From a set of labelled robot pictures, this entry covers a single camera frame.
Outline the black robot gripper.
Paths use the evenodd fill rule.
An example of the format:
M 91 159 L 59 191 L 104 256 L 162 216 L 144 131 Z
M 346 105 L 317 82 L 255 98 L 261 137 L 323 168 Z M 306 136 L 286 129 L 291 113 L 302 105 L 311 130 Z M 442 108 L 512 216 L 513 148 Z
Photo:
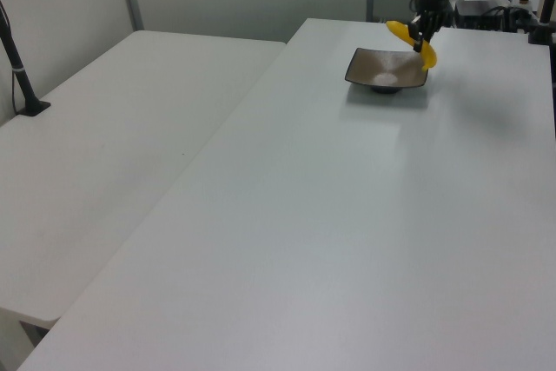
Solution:
M 415 0 L 415 7 L 409 35 L 414 41 L 414 51 L 421 53 L 423 40 L 430 42 L 441 28 L 452 25 L 452 6 L 450 0 Z

